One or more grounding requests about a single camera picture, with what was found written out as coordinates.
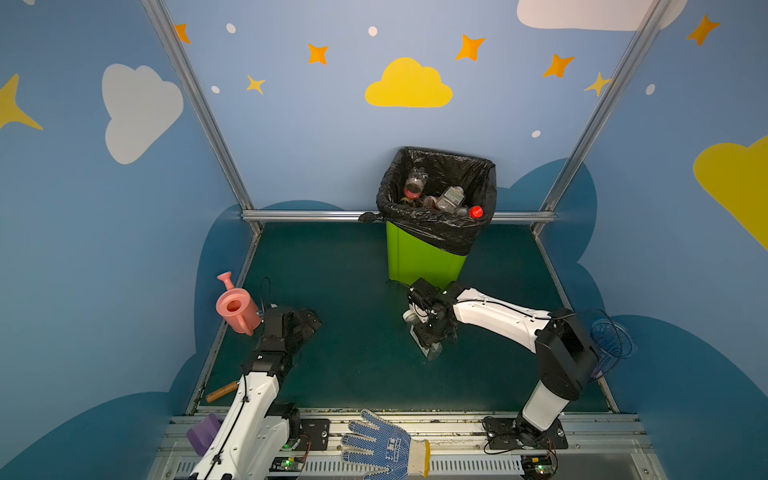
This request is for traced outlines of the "clear white-cap bottle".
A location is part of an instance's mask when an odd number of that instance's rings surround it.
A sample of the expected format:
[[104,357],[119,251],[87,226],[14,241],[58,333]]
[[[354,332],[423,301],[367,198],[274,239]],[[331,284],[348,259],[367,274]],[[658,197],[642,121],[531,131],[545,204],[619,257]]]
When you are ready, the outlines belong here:
[[403,313],[403,320],[409,325],[411,337],[428,361],[436,359],[442,352],[442,341],[439,340],[427,322],[411,308]]

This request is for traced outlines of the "yellow-cap red label bottle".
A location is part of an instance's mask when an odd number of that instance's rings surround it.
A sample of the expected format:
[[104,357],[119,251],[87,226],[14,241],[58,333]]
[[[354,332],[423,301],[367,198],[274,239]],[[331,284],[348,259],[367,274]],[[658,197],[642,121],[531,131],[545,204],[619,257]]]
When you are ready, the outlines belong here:
[[424,193],[428,178],[428,173],[424,168],[412,168],[406,178],[403,189],[405,198],[411,201],[418,200]]

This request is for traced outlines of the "red-cap orange tea bottle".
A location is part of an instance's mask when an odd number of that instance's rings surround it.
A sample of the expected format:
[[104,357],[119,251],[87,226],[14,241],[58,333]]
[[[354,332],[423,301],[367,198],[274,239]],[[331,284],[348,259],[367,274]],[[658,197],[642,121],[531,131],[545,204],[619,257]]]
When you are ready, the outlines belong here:
[[480,206],[459,206],[451,211],[451,215],[457,218],[479,220],[484,216],[484,210]]

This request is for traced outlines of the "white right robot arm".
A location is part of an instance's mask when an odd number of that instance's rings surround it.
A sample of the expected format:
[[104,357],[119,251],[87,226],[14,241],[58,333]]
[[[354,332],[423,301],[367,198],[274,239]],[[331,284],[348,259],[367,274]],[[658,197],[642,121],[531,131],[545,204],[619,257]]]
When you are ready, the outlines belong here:
[[554,446],[559,415],[581,397],[599,359],[588,330],[571,310],[531,309],[457,282],[441,289],[423,278],[416,280],[409,287],[403,319],[429,360],[442,352],[443,341],[456,339],[460,324],[483,328],[535,354],[538,383],[511,431],[490,437],[489,446],[496,450]]

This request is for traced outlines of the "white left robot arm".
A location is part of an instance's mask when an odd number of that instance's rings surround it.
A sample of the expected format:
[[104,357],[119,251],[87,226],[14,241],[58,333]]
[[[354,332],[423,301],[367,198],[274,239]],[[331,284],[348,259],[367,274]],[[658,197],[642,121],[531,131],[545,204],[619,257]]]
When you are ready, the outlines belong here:
[[233,403],[191,479],[264,479],[274,459],[300,438],[300,414],[277,401],[294,356],[321,328],[310,309],[275,307],[262,322],[254,350],[241,365]]

